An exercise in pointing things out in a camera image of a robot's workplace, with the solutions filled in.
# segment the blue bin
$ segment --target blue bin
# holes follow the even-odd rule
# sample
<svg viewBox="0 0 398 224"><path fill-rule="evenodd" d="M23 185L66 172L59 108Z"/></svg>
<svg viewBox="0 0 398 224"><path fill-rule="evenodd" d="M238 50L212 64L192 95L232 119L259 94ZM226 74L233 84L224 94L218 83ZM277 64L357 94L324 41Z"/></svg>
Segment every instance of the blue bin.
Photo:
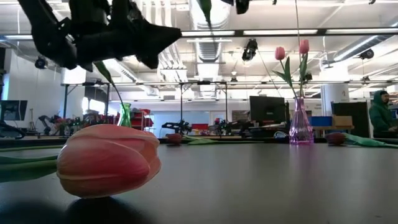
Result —
<svg viewBox="0 0 398 224"><path fill-rule="evenodd" d="M313 127L329 127L333 125L331 116L311 116L308 117L308 121Z"/></svg>

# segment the glass vase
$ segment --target glass vase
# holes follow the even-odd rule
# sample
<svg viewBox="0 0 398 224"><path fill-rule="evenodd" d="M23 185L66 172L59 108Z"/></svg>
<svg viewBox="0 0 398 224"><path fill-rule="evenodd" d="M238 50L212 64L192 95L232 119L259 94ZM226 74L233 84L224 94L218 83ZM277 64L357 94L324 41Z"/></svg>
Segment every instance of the glass vase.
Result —
<svg viewBox="0 0 398 224"><path fill-rule="evenodd" d="M131 128L130 121L130 103L121 103L120 104L120 118L118 121L118 126L124 126Z"/></svg>
<svg viewBox="0 0 398 224"><path fill-rule="evenodd" d="M304 98L295 99L295 109L289 131L290 144L313 144L312 126L305 112Z"/></svg>

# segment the cardboard box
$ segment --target cardboard box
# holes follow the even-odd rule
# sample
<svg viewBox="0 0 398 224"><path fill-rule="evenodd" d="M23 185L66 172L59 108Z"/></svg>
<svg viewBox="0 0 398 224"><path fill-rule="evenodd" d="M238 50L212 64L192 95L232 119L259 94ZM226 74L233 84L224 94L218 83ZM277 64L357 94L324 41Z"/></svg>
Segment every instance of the cardboard box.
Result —
<svg viewBox="0 0 398 224"><path fill-rule="evenodd" d="M333 116L333 126L352 126L353 125L353 117L352 116Z"/></svg>

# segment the tulip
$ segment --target tulip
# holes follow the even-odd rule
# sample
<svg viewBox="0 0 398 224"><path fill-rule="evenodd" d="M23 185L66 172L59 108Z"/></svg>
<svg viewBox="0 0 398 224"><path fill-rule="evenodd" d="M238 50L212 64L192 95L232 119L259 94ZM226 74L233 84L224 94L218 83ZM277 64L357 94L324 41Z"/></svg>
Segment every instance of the tulip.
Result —
<svg viewBox="0 0 398 224"><path fill-rule="evenodd" d="M300 54L307 54L310 51L310 43L308 40L301 40L300 41L300 48L298 50Z"/></svg>
<svg viewBox="0 0 398 224"><path fill-rule="evenodd" d="M283 47L277 47L275 50L275 59L283 60L285 59L285 49Z"/></svg>
<svg viewBox="0 0 398 224"><path fill-rule="evenodd" d="M136 189L160 170L152 134L113 124L84 128L68 139L57 159L62 187L81 198Z"/></svg>

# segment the computer monitor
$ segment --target computer monitor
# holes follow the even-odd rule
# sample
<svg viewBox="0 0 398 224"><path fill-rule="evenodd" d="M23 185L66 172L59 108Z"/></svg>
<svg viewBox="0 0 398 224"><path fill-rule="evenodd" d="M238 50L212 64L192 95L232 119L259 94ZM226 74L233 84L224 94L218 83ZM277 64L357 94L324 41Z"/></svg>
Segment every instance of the computer monitor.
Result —
<svg viewBox="0 0 398 224"><path fill-rule="evenodd" d="M1 100L0 121L25 120L27 100Z"/></svg>
<svg viewBox="0 0 398 224"><path fill-rule="evenodd" d="M264 124L285 122L285 98L250 96L250 115L252 121L262 121Z"/></svg>

